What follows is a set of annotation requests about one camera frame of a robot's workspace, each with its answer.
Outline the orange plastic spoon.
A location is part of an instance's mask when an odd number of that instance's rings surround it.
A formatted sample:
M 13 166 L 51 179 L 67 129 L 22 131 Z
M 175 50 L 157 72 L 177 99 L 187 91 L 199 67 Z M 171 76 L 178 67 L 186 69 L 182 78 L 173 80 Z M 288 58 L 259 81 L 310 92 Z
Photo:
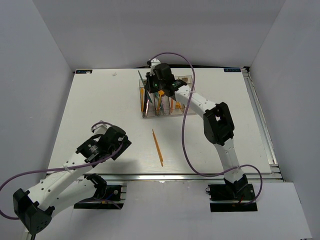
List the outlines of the orange plastic spoon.
M 158 104 L 156 107 L 156 110 L 159 111 L 161 109 L 161 104 L 162 104 L 162 96 L 165 94 L 163 90 L 158 91 Z

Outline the orange plastic knife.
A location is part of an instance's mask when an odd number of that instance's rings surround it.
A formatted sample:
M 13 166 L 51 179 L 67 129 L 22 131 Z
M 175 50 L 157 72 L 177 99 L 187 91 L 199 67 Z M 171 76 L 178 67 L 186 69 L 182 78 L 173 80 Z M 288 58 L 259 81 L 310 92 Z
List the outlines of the orange plastic knife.
M 140 105 L 141 112 L 145 112 L 145 89 L 143 87 L 140 88 Z

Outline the orange plastic chopstick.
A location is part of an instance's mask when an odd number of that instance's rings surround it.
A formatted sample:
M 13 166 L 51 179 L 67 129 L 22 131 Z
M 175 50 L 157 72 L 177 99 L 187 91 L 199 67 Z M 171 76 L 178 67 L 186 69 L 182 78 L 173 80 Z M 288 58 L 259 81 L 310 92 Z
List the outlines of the orange plastic chopstick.
M 152 136 L 153 136 L 155 147 L 156 147 L 156 150 L 157 150 L 157 153 L 158 153 L 158 157 L 159 157 L 159 160 L 160 160 L 161 167 L 163 167 L 164 166 L 163 156 L 162 156 L 162 153 L 161 153 L 161 150 L 160 150 L 160 147 L 159 147 L 159 143 L 158 143 L 157 137 L 156 137 L 155 132 L 154 132 L 153 129 L 152 129 Z

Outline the teal plastic spoon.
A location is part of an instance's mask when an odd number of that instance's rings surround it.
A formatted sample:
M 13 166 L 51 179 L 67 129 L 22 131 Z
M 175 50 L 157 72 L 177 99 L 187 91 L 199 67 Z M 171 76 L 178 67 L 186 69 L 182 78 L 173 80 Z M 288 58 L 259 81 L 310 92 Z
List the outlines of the teal plastic spoon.
M 165 110 L 162 102 L 162 98 L 164 95 L 165 93 L 162 90 L 154 94 L 156 116 L 165 115 Z

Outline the red-orange plastic fork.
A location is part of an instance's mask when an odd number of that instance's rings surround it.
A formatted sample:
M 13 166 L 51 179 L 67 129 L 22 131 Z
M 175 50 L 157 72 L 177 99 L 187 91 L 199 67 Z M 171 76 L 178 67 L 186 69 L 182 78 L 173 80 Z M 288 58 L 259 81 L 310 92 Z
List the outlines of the red-orange plastic fork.
M 174 100 L 171 98 L 170 99 L 170 112 L 172 112 L 174 109 Z

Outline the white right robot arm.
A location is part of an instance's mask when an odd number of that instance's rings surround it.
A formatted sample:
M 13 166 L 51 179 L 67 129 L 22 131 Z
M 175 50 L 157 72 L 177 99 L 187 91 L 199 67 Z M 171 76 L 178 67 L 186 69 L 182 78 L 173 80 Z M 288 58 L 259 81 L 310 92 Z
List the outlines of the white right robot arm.
M 185 106 L 185 114 L 190 108 L 202 118 L 204 135 L 214 145 L 223 168 L 226 195 L 233 200 L 238 199 L 243 195 L 248 180 L 235 151 L 235 125 L 228 105 L 212 102 L 196 93 L 185 81 L 175 78 L 167 63 L 153 59 L 147 64 L 150 70 L 146 73 L 145 90 L 152 94 L 163 91 L 167 97 Z

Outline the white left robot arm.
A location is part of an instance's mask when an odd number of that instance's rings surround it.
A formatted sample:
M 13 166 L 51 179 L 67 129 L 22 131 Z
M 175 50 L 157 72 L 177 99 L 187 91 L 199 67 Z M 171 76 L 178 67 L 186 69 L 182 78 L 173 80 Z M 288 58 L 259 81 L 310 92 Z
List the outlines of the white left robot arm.
M 13 210 L 31 236 L 45 229 L 64 209 L 85 199 L 106 200 L 112 193 L 107 182 L 93 173 L 75 181 L 108 159 L 116 160 L 130 145 L 126 132 L 102 122 L 92 127 L 94 133 L 62 165 L 51 170 L 38 184 L 13 194 Z

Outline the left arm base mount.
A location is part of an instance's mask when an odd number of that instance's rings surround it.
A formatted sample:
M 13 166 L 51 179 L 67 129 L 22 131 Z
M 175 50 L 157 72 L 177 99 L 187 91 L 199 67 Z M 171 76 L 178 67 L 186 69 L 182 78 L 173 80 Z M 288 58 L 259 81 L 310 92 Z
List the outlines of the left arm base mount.
M 121 210 L 126 199 L 126 185 L 109 184 L 96 173 L 85 176 L 85 182 L 93 183 L 94 194 L 77 202 L 74 209 Z

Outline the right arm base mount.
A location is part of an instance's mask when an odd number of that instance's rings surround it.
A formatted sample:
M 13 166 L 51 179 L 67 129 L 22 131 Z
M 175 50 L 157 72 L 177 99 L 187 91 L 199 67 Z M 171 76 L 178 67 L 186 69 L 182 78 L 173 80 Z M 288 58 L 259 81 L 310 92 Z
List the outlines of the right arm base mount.
M 212 213 L 256 212 L 257 195 L 246 175 L 234 183 L 227 180 L 224 184 L 209 184 L 205 189 L 209 195 Z

